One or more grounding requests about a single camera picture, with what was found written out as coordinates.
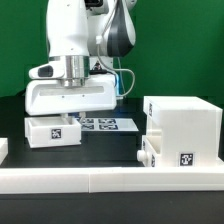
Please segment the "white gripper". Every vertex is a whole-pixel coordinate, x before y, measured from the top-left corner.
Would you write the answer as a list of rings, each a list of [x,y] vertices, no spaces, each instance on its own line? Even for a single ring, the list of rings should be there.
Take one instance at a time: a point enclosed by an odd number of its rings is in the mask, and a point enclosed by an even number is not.
[[[82,87],[63,87],[59,80],[34,80],[26,89],[25,110],[29,115],[60,114],[67,120],[67,113],[79,112],[82,124],[88,111],[112,110],[116,106],[115,77],[93,75]]]

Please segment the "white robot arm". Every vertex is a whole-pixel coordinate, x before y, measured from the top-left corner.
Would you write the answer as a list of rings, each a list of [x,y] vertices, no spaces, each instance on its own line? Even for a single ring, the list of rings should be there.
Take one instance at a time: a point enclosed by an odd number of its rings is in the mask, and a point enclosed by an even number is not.
[[[48,0],[48,62],[29,71],[25,109],[31,116],[111,110],[116,84],[92,75],[90,61],[123,57],[135,45],[129,11],[137,0]]]

